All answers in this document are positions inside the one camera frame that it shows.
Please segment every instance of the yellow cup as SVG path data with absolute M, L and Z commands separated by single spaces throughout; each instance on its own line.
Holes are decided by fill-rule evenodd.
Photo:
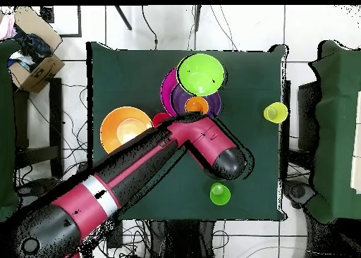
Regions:
M 287 106 L 281 102 L 274 102 L 264 110 L 263 116 L 273 123 L 284 122 L 288 116 Z

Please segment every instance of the green cloth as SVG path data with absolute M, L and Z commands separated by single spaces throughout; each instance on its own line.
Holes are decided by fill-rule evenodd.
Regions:
M 321 82 L 322 99 L 316 107 L 319 146 L 313 184 L 318 195 L 307 208 L 322 223 L 337 218 L 361 219 L 361 195 L 350 186 L 361 51 L 327 41 L 321 58 L 311 64 Z
M 5 221 L 18 204 L 18 195 L 14 190 L 15 111 L 8 59 L 19 49 L 20 45 L 15 40 L 0 42 L 0 222 Z
M 263 110 L 281 100 L 281 58 L 286 48 L 272 52 L 196 51 L 217 58 L 228 71 L 219 90 L 221 121 L 255 157 L 255 168 L 245 180 L 226 181 L 228 204 L 216 206 L 209 198 L 215 180 L 186 154 L 181 161 L 122 215 L 123 219 L 254 219 L 282 220 L 277 209 L 279 126 L 263 117 Z M 94 162 L 106 155 L 99 130 L 104 117 L 120 106 L 134 106 L 150 118 L 163 112 L 159 98 L 164 76 L 189 51 L 114 51 L 92 43 Z

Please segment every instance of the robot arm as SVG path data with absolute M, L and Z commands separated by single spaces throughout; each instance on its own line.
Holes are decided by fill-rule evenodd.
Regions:
M 245 168 L 243 153 L 210 118 L 200 113 L 170 118 L 119 147 L 85 181 L 19 223 L 10 237 L 11 257 L 69 256 L 182 146 L 218 178 L 237 178 Z

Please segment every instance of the purple plate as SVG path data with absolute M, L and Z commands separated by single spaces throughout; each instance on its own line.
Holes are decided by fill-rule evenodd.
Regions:
M 171 104 L 177 115 L 185 113 L 185 103 L 191 97 L 192 95 L 184 91 L 180 85 L 177 85 L 176 88 L 174 88 L 171 94 Z M 219 96 L 219 93 L 216 92 L 211 95 L 207 95 L 204 99 L 208 103 L 208 117 L 213 118 L 217 116 L 221 111 L 221 97 Z

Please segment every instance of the orange bowl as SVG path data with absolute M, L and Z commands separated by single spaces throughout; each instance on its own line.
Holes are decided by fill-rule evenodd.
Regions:
M 203 97 L 191 97 L 185 103 L 185 111 L 187 112 L 208 112 L 208 103 Z
M 152 127 L 152 121 L 145 112 L 132 106 L 122 106 L 106 115 L 100 126 L 100 142 L 109 154 Z

